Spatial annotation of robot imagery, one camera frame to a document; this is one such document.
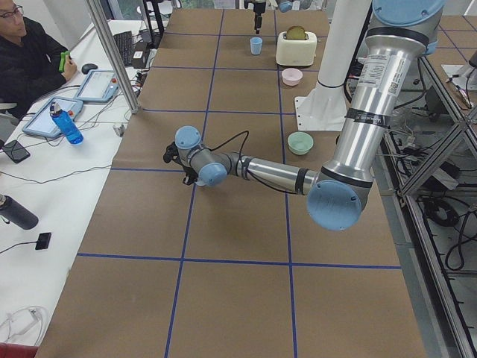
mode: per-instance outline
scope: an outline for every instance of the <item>pink bowl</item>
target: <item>pink bowl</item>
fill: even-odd
[[[303,78],[303,73],[299,69],[284,69],[282,71],[283,83],[288,86],[296,86]]]

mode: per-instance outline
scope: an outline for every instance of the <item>computer mouse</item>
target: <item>computer mouse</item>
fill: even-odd
[[[83,67],[81,67],[81,72],[84,75],[87,75],[89,71],[91,71],[92,69],[97,69],[97,68],[98,68],[98,65],[95,65],[94,63],[86,63],[83,65]]]

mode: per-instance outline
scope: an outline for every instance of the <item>phone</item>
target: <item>phone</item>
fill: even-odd
[[[37,246],[35,250],[45,250],[50,245],[51,233],[41,233],[38,235]]]
[[[20,163],[30,157],[30,153],[16,139],[5,143],[1,149],[14,163]]]

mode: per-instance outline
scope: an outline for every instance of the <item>light green bowl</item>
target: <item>light green bowl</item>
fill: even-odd
[[[304,155],[313,147],[313,138],[305,132],[294,132],[288,136],[288,148],[291,153]]]

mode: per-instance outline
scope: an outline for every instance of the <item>red object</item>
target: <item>red object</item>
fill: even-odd
[[[34,358],[38,347],[0,343],[0,358]]]

